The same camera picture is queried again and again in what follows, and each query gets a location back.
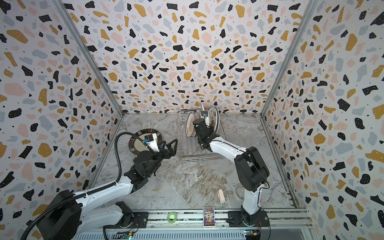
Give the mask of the black white striped plate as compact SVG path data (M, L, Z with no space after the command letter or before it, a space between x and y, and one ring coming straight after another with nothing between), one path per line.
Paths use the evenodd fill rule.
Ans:
M199 109L205 111L205 107L203 106L202 103L199 103Z

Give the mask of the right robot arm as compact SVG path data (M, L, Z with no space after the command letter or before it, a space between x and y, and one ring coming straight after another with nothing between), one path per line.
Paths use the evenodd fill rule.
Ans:
M238 179L245 189L241 207L242 221L248 226L254 225L261 214L261 194L266 189L270 175L259 150L255 147L236 146L226 141L214 133L203 119L193 121L193 125L202 149L219 154L235 164Z

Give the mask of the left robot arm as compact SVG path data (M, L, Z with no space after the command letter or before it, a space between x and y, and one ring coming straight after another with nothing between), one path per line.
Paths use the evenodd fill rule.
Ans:
M163 141L157 152L141 152L128 172L98 188L60 192L28 225L21 239L27 239L34 227L38 227L45 240L71 240L80 233L104 226L128 227L133 222L133 212L127 204L116 202L110 207L100 206L141 189L156 174L164 159L176 155L177 145L176 139L170 143Z

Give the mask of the fruit patterned white plate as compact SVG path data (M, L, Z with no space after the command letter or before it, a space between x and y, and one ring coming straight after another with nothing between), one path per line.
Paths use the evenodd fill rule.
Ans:
M209 125L217 133L220 124L220 115L216 107L210 107L208 110Z

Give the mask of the pink eraser block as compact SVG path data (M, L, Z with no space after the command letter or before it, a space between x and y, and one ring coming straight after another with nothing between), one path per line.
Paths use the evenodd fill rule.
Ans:
M225 196L224 196L224 191L222 189L218 190L218 197L220 200L220 203L223 204L226 202Z

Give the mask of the green tape roll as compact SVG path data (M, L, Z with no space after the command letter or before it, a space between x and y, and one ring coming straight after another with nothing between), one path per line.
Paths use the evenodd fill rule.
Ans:
M178 220L178 214L176 212L170 212L167 215L167 222L169 224L175 224Z

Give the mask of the colourful card pack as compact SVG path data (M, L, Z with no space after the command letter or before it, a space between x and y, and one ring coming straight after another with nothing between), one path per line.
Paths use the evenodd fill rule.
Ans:
M203 207L203 226L204 227L216 226L214 207Z

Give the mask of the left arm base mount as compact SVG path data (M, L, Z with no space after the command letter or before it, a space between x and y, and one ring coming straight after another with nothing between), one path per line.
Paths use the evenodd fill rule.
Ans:
M128 217L123 217L115 225L107 225L106 229L118 229L122 231L133 231L137 229L145 229L149 219L149 212L133 212Z

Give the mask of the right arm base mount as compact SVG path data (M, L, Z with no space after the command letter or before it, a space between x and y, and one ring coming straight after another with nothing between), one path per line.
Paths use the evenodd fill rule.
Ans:
M267 213L263 210L249 215L246 211L229 211L227 223L230 227L269 227L270 222Z

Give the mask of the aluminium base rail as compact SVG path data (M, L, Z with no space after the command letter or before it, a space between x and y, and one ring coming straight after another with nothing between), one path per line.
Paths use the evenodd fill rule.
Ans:
M122 231L101 228L83 232L75 240L315 240L314 227L304 209L264 209L269 227L230 227L228 212L216 209L215 227L203 226L203 210L143 210L149 212L145 229ZM170 212L178 214L175 224L167 222Z

